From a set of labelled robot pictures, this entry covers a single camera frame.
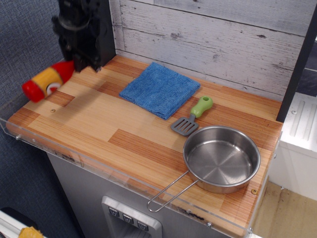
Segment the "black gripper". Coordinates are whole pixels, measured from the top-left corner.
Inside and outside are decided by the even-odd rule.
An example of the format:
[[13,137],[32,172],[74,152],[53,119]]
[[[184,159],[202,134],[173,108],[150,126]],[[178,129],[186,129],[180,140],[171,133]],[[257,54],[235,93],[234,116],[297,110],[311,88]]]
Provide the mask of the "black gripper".
[[96,72],[101,70],[101,56],[96,47],[97,37],[91,32],[89,19],[67,19],[62,15],[53,16],[53,31],[58,35],[58,42],[65,60],[74,61],[74,69],[81,72],[91,67]]

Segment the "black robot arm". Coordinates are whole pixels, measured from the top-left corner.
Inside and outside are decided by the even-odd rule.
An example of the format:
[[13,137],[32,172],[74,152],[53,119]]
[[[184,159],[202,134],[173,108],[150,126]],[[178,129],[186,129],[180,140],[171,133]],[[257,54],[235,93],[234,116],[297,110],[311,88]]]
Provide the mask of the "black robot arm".
[[60,0],[59,14],[52,17],[53,31],[66,61],[72,60],[76,72],[91,67],[101,70],[97,47],[98,22],[91,16],[89,4],[82,0]]

